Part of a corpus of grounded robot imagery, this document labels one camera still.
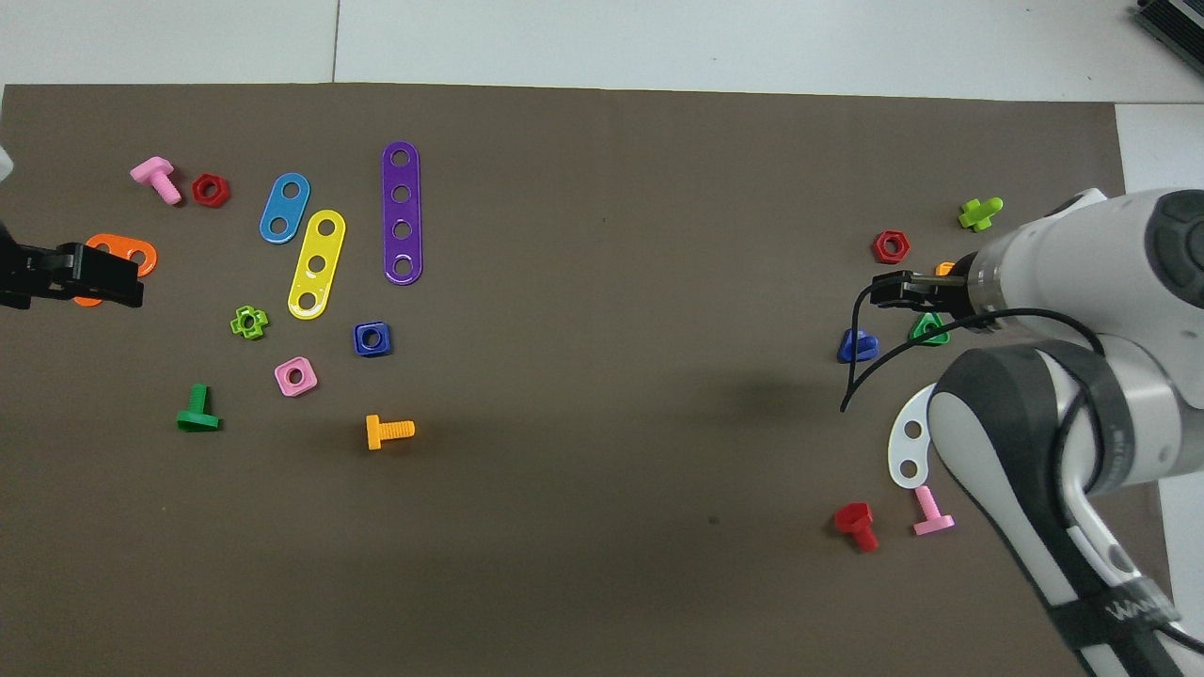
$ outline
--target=orange bolt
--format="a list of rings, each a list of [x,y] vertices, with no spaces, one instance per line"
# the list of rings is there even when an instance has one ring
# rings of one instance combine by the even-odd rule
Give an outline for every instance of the orange bolt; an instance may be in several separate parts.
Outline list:
[[[368,449],[372,451],[380,448],[382,440],[405,440],[418,432],[413,420],[380,423],[380,417],[374,413],[364,417],[364,423],[368,429]]]

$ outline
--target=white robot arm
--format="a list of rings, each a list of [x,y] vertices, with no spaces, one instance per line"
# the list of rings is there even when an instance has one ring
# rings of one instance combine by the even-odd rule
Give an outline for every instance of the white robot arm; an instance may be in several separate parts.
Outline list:
[[[1199,642],[1087,502],[1204,466],[1204,190],[1087,190],[950,278],[880,278],[875,305],[1045,337],[958,357],[928,401],[932,442],[1088,673],[1204,675]]]

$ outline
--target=purple strip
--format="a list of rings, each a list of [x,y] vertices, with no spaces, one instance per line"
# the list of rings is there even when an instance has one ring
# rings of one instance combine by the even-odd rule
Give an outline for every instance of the purple strip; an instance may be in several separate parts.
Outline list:
[[[413,284],[423,275],[423,194],[418,149],[405,141],[380,153],[380,219],[384,276],[394,284]]]

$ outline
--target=white floor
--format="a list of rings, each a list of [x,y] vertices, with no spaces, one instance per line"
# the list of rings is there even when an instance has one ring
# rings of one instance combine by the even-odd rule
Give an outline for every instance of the white floor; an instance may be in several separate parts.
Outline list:
[[[0,83],[424,82],[1109,101],[1131,190],[1204,186],[1204,76],[1127,0],[0,0]],[[1204,476],[1165,481],[1204,632]]]

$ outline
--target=blue square nut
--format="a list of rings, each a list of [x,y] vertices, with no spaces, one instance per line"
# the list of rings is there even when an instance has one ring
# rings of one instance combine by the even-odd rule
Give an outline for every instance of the blue square nut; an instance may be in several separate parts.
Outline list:
[[[355,325],[355,354],[362,358],[379,358],[393,352],[389,325],[383,322],[365,322]]]

